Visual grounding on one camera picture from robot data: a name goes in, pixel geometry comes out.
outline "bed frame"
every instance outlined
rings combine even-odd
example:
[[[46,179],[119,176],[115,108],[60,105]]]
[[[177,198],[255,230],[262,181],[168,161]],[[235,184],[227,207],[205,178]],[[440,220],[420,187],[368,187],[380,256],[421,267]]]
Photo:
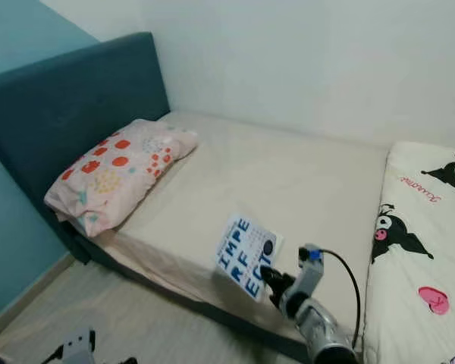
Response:
[[[55,178],[135,118],[170,111],[151,33],[138,33],[0,74],[0,161],[73,256],[113,269],[195,312],[296,360],[303,344],[272,334],[208,303],[190,300],[118,263],[43,203]]]

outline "cream bed sheet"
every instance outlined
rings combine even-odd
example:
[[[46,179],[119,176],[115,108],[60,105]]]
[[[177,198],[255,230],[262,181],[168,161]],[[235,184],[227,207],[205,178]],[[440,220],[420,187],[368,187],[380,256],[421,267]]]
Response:
[[[339,252],[364,303],[386,149],[183,112],[162,120],[198,132],[199,147],[165,174],[116,231],[95,243],[170,290],[301,340],[268,293],[255,303],[215,268],[224,225],[239,212],[284,236],[275,262],[281,271],[297,275],[297,251],[304,243]],[[353,287],[330,256],[314,297],[353,334]]]

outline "pillow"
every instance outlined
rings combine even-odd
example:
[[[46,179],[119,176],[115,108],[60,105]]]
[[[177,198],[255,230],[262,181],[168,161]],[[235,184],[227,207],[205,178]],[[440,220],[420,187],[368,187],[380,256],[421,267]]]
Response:
[[[45,195],[59,220],[74,220],[88,237],[118,226],[165,169],[197,145],[194,132],[136,119],[79,157]]]

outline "headboard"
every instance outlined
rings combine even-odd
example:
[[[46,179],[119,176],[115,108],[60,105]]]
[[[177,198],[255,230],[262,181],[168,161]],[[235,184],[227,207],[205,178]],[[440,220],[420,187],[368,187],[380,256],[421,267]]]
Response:
[[[135,118],[169,112],[152,34],[138,33],[0,74],[0,160],[82,262],[85,238],[43,197],[79,155]]]

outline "white card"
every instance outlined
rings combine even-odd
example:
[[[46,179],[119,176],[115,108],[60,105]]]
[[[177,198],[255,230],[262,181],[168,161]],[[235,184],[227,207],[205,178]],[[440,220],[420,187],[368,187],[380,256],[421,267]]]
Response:
[[[260,301],[265,292],[259,267],[273,265],[282,238],[252,219],[231,216],[219,244],[218,266],[251,298]]]

